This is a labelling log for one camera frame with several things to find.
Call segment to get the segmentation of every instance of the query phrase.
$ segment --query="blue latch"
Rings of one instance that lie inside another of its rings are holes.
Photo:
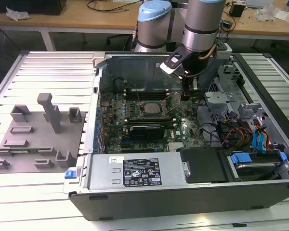
[[[284,152],[280,152],[279,155],[280,155],[280,158],[281,158],[284,162],[288,159],[287,156],[286,156],[286,154],[285,154]]]
[[[231,160],[234,164],[237,163],[251,163],[250,154],[248,153],[234,153],[231,157]]]
[[[76,170],[67,170],[65,175],[64,175],[65,179],[76,179]]]

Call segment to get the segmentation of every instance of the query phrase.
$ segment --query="power supply label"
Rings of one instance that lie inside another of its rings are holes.
[[[125,187],[162,185],[158,159],[123,160]]]

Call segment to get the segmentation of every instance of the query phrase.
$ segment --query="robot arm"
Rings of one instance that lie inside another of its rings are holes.
[[[226,0],[189,0],[184,20],[171,15],[171,4],[153,0],[139,10],[139,33],[136,51],[165,51],[170,29],[176,27],[182,33],[182,46],[178,47],[160,66],[167,75],[175,75],[182,82],[182,100],[188,100],[197,91],[197,77],[206,72],[209,57],[216,58],[216,35]]]
[[[215,39],[219,31],[225,0],[189,0],[183,31],[182,46],[178,47],[161,65],[167,74],[180,78],[197,77],[206,68],[201,66],[216,49]],[[185,70],[178,70],[183,65]]]

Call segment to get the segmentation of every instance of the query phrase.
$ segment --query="black box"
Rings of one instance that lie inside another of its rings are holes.
[[[60,15],[66,0],[0,0],[0,13],[5,13],[7,6],[13,11]]]
[[[233,17],[241,17],[246,4],[232,3],[229,14]]]

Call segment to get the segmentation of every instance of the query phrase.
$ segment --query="table leg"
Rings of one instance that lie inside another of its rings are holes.
[[[82,37],[82,42],[88,42],[88,40],[87,40],[87,34],[86,33],[82,33],[81,34],[81,37]]]
[[[251,48],[255,48],[257,46],[259,39],[254,39],[250,45]]]
[[[48,31],[40,31],[40,33],[42,34],[46,50],[47,51],[55,51],[56,47],[54,46],[53,39],[50,36],[49,32]]]

